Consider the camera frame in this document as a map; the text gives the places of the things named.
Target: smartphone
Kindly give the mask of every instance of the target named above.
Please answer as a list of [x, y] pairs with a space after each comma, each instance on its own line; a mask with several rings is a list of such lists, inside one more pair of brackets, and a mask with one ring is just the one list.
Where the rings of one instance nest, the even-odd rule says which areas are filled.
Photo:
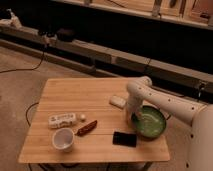
[[127, 133], [115, 131], [113, 134], [113, 144], [136, 147], [137, 136], [136, 134], [127, 134]]

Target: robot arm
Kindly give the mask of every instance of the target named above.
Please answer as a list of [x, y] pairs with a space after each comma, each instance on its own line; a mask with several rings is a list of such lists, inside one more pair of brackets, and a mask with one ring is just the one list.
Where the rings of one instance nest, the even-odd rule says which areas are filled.
[[150, 86], [149, 77], [141, 77], [127, 84], [127, 122], [131, 122], [132, 113], [138, 113], [143, 100], [169, 112], [192, 127], [187, 170], [213, 170], [213, 105], [186, 100], [170, 94], [156, 91]]

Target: floor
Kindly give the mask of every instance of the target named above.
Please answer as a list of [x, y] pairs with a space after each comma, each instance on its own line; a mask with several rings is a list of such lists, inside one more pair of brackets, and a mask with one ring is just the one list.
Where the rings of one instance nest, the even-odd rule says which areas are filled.
[[[0, 71], [14, 68], [32, 68], [39, 59], [0, 46]], [[38, 102], [48, 78], [91, 77], [89, 74], [71, 70], [60, 65], [43, 62], [36, 71], [19, 71], [0, 74], [0, 171], [28, 171], [25, 164], [17, 162], [25, 136], [29, 129], [25, 111]], [[36, 107], [29, 112], [30, 118]], [[154, 163], [150, 171], [183, 171], [187, 158], [190, 128], [175, 118], [168, 121], [165, 131], [171, 160]], [[33, 164], [33, 171], [41, 169]], [[55, 170], [62, 169], [55, 165]], [[111, 164], [109, 171], [139, 170], [142, 164]], [[107, 164], [81, 164], [72, 170], [106, 170]]]

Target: wire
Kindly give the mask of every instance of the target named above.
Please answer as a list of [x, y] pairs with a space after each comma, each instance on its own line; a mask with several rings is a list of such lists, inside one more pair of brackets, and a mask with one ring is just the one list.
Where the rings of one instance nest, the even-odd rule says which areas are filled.
[[39, 166], [43, 171], [48, 171], [48, 169], [46, 169], [43, 165], [38, 164], [38, 166]]
[[44, 50], [42, 51], [41, 60], [40, 60], [39, 64], [36, 65], [35, 67], [29, 68], [29, 69], [27, 69], [27, 68], [26, 69], [10, 69], [10, 70], [5, 70], [5, 71], [0, 71], [0, 74], [7, 73], [7, 72], [15, 72], [15, 71], [33, 71], [33, 70], [38, 69], [41, 66], [42, 62], [44, 61], [45, 49], [46, 49], [46, 47], [44, 47]]
[[123, 6], [123, 5], [121, 5], [121, 4], [117, 3], [117, 2], [115, 2], [115, 1], [113, 1], [113, 0], [106, 0], [106, 1], [109, 1], [109, 2], [115, 4], [115, 5], [119, 6], [119, 7], [126, 8], [125, 6]]
[[61, 163], [60, 165], [61, 165], [63, 168], [70, 169], [70, 168], [77, 167], [79, 164], [76, 163], [76, 164], [67, 165], [67, 164]]
[[28, 112], [29, 112], [29, 110], [30, 110], [33, 106], [35, 106], [35, 105], [37, 105], [37, 104], [38, 104], [38, 102], [31, 104], [31, 105], [27, 108], [27, 110], [26, 110], [26, 112], [25, 112], [25, 118], [26, 118], [26, 121], [27, 121], [28, 126], [31, 126], [31, 123], [29, 122], [29, 119], [28, 119]]
[[30, 170], [30, 171], [33, 171], [33, 169], [32, 169], [32, 167], [31, 167], [31, 164], [30, 164], [30, 163], [28, 163], [28, 167], [29, 167], [29, 170]]
[[109, 168], [110, 168], [110, 163], [107, 164], [106, 171], [109, 171]]

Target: white cup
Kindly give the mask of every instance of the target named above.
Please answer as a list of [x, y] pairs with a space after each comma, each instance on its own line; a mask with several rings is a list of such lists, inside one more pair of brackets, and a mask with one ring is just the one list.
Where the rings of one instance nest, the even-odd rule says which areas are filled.
[[53, 147], [62, 152], [70, 152], [74, 142], [74, 136], [70, 128], [61, 128], [57, 130], [52, 137]]

